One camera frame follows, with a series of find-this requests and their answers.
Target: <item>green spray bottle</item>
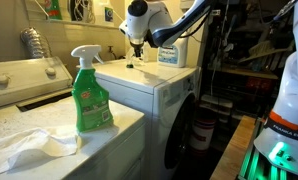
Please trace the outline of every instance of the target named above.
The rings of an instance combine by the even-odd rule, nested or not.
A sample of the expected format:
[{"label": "green spray bottle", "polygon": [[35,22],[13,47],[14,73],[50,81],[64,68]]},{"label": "green spray bottle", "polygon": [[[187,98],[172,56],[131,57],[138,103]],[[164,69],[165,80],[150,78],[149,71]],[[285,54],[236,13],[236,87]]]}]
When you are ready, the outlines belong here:
[{"label": "green spray bottle", "polygon": [[76,126],[79,132],[89,131],[113,121],[109,109],[109,92],[97,83],[94,76],[92,59],[95,57],[103,63],[98,55],[99,51],[99,45],[85,45],[71,52],[73,57],[80,58],[81,66],[71,91],[76,103]]}]

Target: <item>green light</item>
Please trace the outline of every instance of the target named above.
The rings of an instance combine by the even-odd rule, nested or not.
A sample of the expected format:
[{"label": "green light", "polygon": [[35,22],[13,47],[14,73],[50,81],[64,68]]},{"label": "green light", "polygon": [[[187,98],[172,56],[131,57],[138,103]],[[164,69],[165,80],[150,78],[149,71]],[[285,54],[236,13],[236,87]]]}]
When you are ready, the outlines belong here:
[{"label": "green light", "polygon": [[284,143],[283,143],[283,142],[278,142],[278,143],[276,144],[276,146],[275,146],[275,147],[272,149],[272,151],[270,152],[270,154],[269,154],[269,158],[270,158],[271,160],[275,159],[276,154],[283,148],[283,146],[284,146]]}]

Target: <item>washing machine lid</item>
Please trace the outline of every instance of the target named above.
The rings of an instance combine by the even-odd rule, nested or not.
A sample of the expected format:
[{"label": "washing machine lid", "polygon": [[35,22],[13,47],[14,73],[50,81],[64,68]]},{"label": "washing machine lid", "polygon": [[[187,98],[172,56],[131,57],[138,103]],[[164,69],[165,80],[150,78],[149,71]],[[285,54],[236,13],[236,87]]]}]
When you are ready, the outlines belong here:
[{"label": "washing machine lid", "polygon": [[153,94],[156,86],[182,74],[192,68],[174,68],[147,62],[142,66],[126,68],[126,60],[106,61],[105,64],[94,64],[96,77],[123,86],[128,86]]}]

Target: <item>white bottle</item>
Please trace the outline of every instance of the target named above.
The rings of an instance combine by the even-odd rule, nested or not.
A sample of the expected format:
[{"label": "white bottle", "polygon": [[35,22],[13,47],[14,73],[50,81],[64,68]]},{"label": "white bottle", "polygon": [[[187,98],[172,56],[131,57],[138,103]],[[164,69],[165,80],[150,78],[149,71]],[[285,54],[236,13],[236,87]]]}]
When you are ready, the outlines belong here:
[{"label": "white bottle", "polygon": [[187,63],[188,38],[178,38],[170,47],[159,47],[158,64],[171,67],[184,67]]},{"label": "white bottle", "polygon": [[113,7],[110,0],[93,0],[93,14],[95,24],[100,26],[114,27],[113,23]]}]

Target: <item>bucket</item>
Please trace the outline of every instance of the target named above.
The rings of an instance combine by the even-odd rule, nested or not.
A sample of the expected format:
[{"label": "bucket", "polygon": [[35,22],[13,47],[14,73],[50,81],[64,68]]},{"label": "bucket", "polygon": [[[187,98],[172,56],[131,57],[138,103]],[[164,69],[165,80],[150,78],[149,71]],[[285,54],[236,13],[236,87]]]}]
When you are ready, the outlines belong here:
[{"label": "bucket", "polygon": [[213,130],[216,124],[216,113],[205,108],[196,110],[192,133],[189,139],[190,153],[194,156],[203,157],[206,155]]}]

